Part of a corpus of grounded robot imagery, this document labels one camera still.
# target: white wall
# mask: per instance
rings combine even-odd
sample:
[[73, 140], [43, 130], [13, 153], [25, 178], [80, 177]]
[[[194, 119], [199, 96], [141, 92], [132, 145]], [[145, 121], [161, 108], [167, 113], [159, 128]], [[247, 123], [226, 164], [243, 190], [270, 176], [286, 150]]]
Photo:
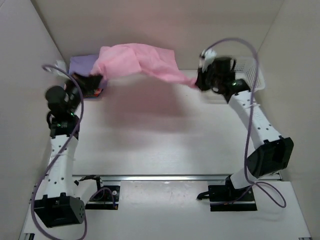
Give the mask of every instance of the white wall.
[[49, 139], [41, 69], [60, 59], [29, 0], [0, 0], [0, 239], [16, 240]]
[[259, 52], [263, 107], [294, 151], [286, 172], [314, 239], [320, 239], [320, 2], [285, 0]]
[[[101, 46], [138, 42], [173, 49], [195, 69], [204, 48], [243, 37], [259, 49], [283, 0], [33, 0], [65, 60]], [[247, 55], [238, 44], [224, 54]]]

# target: mounting plate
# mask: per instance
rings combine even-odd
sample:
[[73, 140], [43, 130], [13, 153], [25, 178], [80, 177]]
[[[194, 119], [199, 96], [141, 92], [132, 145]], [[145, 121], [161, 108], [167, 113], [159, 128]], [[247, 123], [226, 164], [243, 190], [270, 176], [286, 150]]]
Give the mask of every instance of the mounting plate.
[[257, 211], [254, 192], [250, 189], [241, 199], [231, 204], [214, 205], [214, 203], [222, 203], [233, 201], [239, 198], [246, 189], [238, 192], [233, 192], [232, 197], [229, 194], [229, 189], [225, 185], [209, 185], [209, 200], [211, 212], [244, 212]]
[[86, 205], [86, 210], [118, 210], [120, 186], [119, 185], [104, 185], [104, 188], [109, 188], [113, 194], [116, 208], [112, 203], [112, 198], [107, 191], [102, 191], [101, 194], [95, 196], [93, 200], [90, 200]]

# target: purple cloth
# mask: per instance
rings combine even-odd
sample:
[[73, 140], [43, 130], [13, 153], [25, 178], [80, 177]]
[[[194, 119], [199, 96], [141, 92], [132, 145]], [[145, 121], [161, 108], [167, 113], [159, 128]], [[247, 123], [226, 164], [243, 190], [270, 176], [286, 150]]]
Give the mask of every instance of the purple cloth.
[[70, 57], [69, 74], [77, 73], [83, 76], [88, 76], [98, 57], [99, 54]]

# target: white enclosure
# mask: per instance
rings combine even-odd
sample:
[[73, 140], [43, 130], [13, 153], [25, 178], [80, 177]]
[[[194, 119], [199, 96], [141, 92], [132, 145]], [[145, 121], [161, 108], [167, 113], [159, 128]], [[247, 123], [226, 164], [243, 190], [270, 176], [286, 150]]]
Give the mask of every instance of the white enclosure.
[[[44, 239], [27, 214], [51, 150], [44, 92], [57, 81], [41, 64], [62, 57], [69, 63], [71, 56], [96, 54], [101, 46], [136, 42], [173, 49], [179, 68], [194, 76], [204, 48], [241, 37], [254, 45], [262, 64], [266, 88], [257, 101], [294, 142], [281, 173], [285, 181], [267, 179], [287, 197], [288, 208], [279, 210], [257, 189], [254, 214], [212, 215], [205, 202], [193, 204], [191, 198], [206, 190], [213, 175], [243, 166], [246, 128], [219, 96], [208, 103], [188, 87], [136, 75], [111, 82], [102, 98], [84, 104], [73, 174], [113, 175], [114, 180], [130, 175], [119, 178], [124, 180], [122, 208], [110, 214], [88, 211], [86, 239], [104, 239], [106, 229], [112, 240], [319, 240], [319, 13], [316, 0], [0, 0], [0, 214], [5, 220], [0, 239], [16, 240], [21, 231], [21, 236], [36, 233], [35, 240]], [[250, 56], [236, 43], [216, 50]], [[139, 183], [137, 175], [206, 176]], [[159, 228], [156, 222], [162, 223]], [[232, 231], [224, 229], [228, 224]], [[262, 235], [252, 226], [264, 228]], [[60, 237], [76, 239], [81, 227], [65, 228]]]

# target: black bracket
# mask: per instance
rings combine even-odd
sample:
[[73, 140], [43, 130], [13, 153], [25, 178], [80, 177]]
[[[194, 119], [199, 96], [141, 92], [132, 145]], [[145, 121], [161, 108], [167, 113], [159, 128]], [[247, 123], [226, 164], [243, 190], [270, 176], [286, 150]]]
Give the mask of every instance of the black bracket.
[[211, 212], [257, 211], [255, 196], [251, 187], [234, 189], [230, 177], [226, 178], [225, 185], [209, 185], [208, 191], [197, 196], [197, 200], [202, 199], [210, 200]]
[[104, 188], [109, 188], [113, 194], [116, 207], [113, 206], [112, 197], [108, 191], [102, 191], [90, 200], [86, 205], [86, 210], [118, 210], [120, 186], [119, 185], [104, 185]]

